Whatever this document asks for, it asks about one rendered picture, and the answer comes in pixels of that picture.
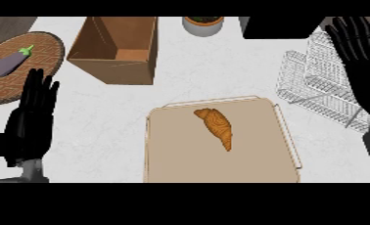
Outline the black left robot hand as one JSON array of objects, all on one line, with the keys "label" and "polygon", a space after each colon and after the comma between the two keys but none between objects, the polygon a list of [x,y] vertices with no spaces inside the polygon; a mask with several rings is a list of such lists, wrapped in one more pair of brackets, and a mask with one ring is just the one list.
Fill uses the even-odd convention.
[{"label": "black left robot hand", "polygon": [[42,159],[51,148],[54,110],[60,82],[33,68],[27,77],[20,106],[11,112],[5,132],[0,133],[0,157],[9,167],[31,159]]}]

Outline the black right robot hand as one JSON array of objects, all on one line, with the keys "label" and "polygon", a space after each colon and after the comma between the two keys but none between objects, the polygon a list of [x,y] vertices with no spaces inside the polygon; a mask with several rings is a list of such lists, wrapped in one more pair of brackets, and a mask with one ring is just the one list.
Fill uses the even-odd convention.
[{"label": "black right robot hand", "polygon": [[354,98],[370,113],[370,22],[364,17],[335,17],[326,32],[342,60]]}]

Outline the golden brown croissant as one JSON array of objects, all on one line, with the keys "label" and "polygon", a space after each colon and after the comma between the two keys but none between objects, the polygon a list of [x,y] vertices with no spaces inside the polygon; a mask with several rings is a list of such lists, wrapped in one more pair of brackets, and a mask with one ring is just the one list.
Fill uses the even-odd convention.
[{"label": "golden brown croissant", "polygon": [[205,108],[194,111],[194,115],[203,120],[212,134],[219,138],[225,150],[231,151],[231,124],[219,110]]}]

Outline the beige wooden tray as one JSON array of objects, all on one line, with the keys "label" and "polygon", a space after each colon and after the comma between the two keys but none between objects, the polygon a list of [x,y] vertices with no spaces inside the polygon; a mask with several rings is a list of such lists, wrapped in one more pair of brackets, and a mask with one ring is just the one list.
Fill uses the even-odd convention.
[{"label": "beige wooden tray", "polygon": [[[194,111],[219,110],[231,123],[222,145]],[[299,156],[279,105],[256,96],[171,104],[147,120],[145,181],[293,182]]]}]

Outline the black appliance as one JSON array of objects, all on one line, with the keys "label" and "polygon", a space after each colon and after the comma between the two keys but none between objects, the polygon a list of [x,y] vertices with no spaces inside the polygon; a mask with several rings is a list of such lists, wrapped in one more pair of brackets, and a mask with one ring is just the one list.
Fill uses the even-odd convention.
[{"label": "black appliance", "polygon": [[321,16],[240,17],[245,39],[305,39],[324,18]]}]

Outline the round woven brown placemat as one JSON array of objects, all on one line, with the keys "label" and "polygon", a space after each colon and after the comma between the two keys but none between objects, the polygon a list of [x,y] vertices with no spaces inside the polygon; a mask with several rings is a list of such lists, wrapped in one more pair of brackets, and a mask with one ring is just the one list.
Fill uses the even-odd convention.
[{"label": "round woven brown placemat", "polygon": [[61,68],[65,47],[61,38],[46,31],[24,33],[0,43],[0,60],[15,54],[21,48],[31,48],[31,56],[14,72],[0,77],[0,105],[21,99],[24,83],[33,68],[43,69],[43,75],[54,75]]}]

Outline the purple eggplant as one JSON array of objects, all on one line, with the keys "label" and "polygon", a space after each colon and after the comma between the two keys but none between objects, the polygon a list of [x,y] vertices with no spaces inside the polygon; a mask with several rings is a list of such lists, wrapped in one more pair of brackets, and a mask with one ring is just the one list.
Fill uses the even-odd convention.
[{"label": "purple eggplant", "polygon": [[0,77],[9,75],[27,58],[31,56],[33,45],[28,48],[21,48],[11,56],[0,59]]}]

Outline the open brown cardboard box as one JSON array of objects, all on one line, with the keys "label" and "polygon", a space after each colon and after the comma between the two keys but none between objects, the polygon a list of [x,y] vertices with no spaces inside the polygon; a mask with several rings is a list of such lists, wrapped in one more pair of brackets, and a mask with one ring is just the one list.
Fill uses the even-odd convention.
[{"label": "open brown cardboard box", "polygon": [[153,85],[157,17],[88,17],[67,61],[105,84]]}]

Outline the grey flat object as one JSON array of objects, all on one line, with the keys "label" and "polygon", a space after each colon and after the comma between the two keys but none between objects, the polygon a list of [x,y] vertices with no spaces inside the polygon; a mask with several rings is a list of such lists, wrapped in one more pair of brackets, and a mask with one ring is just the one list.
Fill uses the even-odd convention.
[{"label": "grey flat object", "polygon": [[36,17],[0,17],[0,43],[30,31]]}]

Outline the white pot with plant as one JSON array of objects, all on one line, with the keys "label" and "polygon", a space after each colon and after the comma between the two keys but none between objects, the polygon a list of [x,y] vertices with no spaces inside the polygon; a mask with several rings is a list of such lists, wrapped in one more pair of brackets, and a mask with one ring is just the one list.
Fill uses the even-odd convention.
[{"label": "white pot with plant", "polygon": [[185,30],[199,37],[209,37],[218,34],[222,23],[224,17],[219,17],[213,22],[196,22],[190,17],[182,18]]}]

